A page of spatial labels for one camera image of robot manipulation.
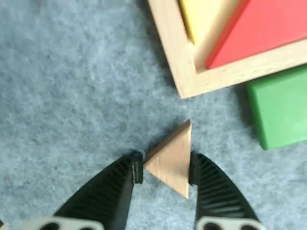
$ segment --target red triangle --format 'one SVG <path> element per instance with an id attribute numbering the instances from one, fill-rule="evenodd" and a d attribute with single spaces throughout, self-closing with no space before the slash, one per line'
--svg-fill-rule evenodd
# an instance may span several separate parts
<path id="1" fill-rule="evenodd" d="M 241 0 L 206 67 L 212 69 L 307 37 L 306 13 L 307 0 Z"/>

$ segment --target gray carpet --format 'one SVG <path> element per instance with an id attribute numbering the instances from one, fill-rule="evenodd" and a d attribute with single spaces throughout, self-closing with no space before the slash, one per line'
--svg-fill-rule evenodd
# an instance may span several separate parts
<path id="1" fill-rule="evenodd" d="M 0 1 L 0 219 L 12 230 L 186 118 L 193 149 L 268 230 L 307 229 L 307 142 L 263 151 L 244 85 L 179 99 L 144 1 Z M 145 172 L 127 229 L 191 230 L 195 205 L 196 188 L 185 200 Z"/>

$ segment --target wooden triangle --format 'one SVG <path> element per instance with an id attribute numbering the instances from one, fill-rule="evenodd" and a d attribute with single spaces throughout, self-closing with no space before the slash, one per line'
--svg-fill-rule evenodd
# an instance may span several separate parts
<path id="1" fill-rule="evenodd" d="M 306 0 L 241 0 L 206 61 L 215 68 L 307 37 Z"/>
<path id="2" fill-rule="evenodd" d="M 147 156 L 144 168 L 188 199 L 191 121 L 187 120 L 173 130 Z"/>

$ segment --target screw hole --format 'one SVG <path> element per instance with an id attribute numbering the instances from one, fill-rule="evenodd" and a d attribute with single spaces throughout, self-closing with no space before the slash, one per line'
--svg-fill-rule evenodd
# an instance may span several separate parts
<path id="1" fill-rule="evenodd" d="M 203 230 L 222 230 L 222 228 L 214 223 L 208 223 L 205 226 L 203 226 Z"/>
<path id="2" fill-rule="evenodd" d="M 59 225 L 57 223 L 45 224 L 40 230 L 59 230 Z"/>
<path id="3" fill-rule="evenodd" d="M 254 228 L 253 226 L 250 225 L 244 225 L 241 230 L 258 230 L 257 228 Z"/>

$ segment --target green square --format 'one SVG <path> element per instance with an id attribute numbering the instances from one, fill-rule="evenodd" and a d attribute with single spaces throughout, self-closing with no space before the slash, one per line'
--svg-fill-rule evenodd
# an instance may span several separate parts
<path id="1" fill-rule="evenodd" d="M 307 139 L 307 65 L 253 80 L 248 92 L 265 150 Z"/>

